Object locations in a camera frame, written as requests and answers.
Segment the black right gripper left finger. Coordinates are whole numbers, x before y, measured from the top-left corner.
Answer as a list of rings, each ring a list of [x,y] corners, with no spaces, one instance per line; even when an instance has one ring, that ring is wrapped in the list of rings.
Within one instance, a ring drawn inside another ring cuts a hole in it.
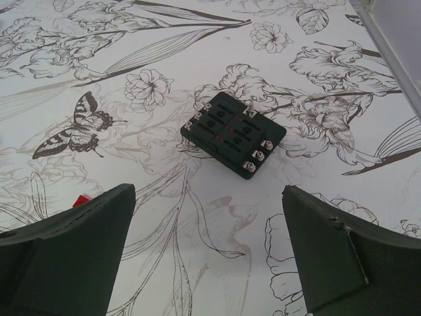
[[[120,184],[1,233],[1,314],[105,315],[135,204],[134,185]]]

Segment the black fuse box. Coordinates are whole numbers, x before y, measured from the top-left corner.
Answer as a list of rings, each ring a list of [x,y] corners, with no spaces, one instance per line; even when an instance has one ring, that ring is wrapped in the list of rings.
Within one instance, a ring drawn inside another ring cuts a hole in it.
[[[250,180],[287,130],[225,92],[206,102],[181,128],[181,135],[212,158]]]

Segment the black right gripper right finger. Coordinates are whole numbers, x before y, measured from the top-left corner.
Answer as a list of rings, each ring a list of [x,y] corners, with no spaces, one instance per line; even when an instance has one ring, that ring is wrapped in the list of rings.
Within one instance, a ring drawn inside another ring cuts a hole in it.
[[[296,186],[282,205],[307,311],[419,315],[420,240],[346,213]]]

